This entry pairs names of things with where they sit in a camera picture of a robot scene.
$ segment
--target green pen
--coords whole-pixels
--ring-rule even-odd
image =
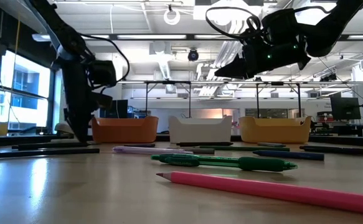
[[[257,150],[271,150],[271,151],[285,151],[289,152],[290,148],[286,147],[251,147],[251,146],[197,146],[200,149],[214,149],[214,150],[228,150],[228,151],[257,151]]]
[[[197,156],[189,154],[161,154],[152,155],[151,159],[161,161],[174,166],[197,167],[199,165],[238,167],[242,170],[264,170],[281,172],[284,170],[297,169],[298,166],[292,162],[281,159],[258,159],[254,157],[217,157]]]

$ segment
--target security camera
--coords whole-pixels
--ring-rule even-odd
[[[198,60],[198,58],[199,58],[198,51],[196,49],[190,49],[188,54],[188,60],[190,62],[195,62],[196,60]]]

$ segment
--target blue marker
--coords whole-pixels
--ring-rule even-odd
[[[259,156],[268,157],[280,157],[280,158],[292,158],[292,159],[310,159],[310,160],[324,160],[324,154],[318,153],[307,153],[307,152],[283,152],[283,151],[269,151],[269,150],[259,150],[253,152]]]

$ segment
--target plastic bin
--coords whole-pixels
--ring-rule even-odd
[[[242,141],[249,143],[305,143],[310,134],[311,117],[282,119],[239,118]]]
[[[159,118],[92,118],[93,140],[97,143],[150,143],[156,140]]]
[[[229,142],[231,140],[231,124],[231,116],[223,119],[170,116],[170,142]]]

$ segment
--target table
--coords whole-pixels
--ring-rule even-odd
[[[288,147],[299,151],[299,146]],[[147,155],[112,154],[113,145],[92,147],[101,153],[0,159],[0,223],[363,223],[363,214],[178,185],[155,176],[179,170],[363,194],[363,157],[288,159],[299,169],[272,173],[175,167]],[[254,155],[217,151],[216,156]]]

